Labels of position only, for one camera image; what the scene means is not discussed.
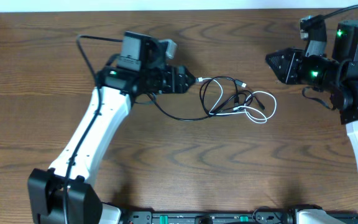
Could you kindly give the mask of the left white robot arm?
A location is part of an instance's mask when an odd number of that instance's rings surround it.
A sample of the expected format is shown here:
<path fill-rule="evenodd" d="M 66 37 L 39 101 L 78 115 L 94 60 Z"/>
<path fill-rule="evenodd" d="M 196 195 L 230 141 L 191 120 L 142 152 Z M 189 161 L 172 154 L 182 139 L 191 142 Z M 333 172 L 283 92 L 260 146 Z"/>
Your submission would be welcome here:
<path fill-rule="evenodd" d="M 47 170 L 34 169 L 27 181 L 35 223 L 119 223 L 122 210 L 94 191 L 100 163 L 135 99 L 143 94 L 181 94 L 195 83 L 184 66 L 167 60 L 177 45 L 170 39 L 126 32 L 121 51 L 93 71 L 89 107 L 61 154 Z"/>

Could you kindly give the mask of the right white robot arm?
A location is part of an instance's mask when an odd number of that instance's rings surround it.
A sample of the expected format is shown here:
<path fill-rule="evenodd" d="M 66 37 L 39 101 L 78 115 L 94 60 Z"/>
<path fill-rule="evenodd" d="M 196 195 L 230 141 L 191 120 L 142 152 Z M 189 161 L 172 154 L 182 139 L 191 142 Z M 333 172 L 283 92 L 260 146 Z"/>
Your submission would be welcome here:
<path fill-rule="evenodd" d="M 324 50 L 327 42 L 323 21 L 300 22 L 306 49 L 286 48 L 268 54 L 266 63 L 286 85 L 304 85 L 331 94 L 330 110 L 338 110 L 351 141 L 358 171 L 358 20 L 338 24 L 331 58 Z"/>

